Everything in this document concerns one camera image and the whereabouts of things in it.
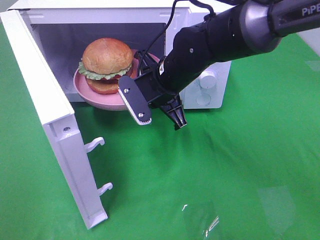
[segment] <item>microwave knob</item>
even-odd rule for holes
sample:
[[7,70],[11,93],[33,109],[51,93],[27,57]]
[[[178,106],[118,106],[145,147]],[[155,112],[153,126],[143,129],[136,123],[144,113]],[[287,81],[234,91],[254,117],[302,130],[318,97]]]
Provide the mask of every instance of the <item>microwave knob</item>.
[[217,84],[217,77],[213,71],[203,71],[198,79],[200,87],[203,89],[211,89]]

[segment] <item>lettuce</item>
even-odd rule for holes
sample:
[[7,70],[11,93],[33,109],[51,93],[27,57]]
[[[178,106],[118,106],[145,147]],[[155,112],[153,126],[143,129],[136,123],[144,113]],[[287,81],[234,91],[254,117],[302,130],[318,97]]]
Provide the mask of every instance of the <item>lettuce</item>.
[[125,75],[129,69],[131,68],[131,64],[128,68],[126,69],[123,69],[119,72],[115,72],[115,73],[111,73],[111,74],[98,74],[98,73],[95,73],[94,71],[89,71],[85,68],[84,64],[82,61],[79,62],[79,73],[80,74],[83,74],[83,75],[86,75],[86,77],[88,79],[93,79],[93,80],[101,80],[103,78],[109,80],[109,79],[112,79],[113,77],[115,77],[116,75],[120,75],[120,76],[123,76]]

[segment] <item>hamburger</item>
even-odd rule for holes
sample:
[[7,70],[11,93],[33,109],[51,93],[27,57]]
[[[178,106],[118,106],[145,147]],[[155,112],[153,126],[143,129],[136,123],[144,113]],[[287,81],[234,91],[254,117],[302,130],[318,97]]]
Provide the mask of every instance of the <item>hamburger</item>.
[[88,86],[99,94],[118,92],[118,79],[133,75],[133,51],[115,38],[99,38],[90,43],[79,62],[79,73],[85,76]]

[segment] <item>green backdrop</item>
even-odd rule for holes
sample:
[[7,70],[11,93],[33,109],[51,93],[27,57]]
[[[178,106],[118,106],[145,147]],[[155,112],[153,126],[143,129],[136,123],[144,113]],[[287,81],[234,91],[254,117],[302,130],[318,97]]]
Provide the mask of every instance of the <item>green backdrop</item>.
[[73,103],[109,219],[87,230],[0,25],[0,239],[320,239],[319,57],[297,36],[231,64],[223,105],[186,110]]

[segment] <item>top bun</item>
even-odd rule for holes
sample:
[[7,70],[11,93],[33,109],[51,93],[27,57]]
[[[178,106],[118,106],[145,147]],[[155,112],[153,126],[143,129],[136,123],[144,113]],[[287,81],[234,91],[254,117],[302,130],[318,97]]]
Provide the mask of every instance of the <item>top bun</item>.
[[115,38],[99,38],[90,43],[83,52],[85,69],[97,74],[113,74],[130,66],[133,52],[124,42]]

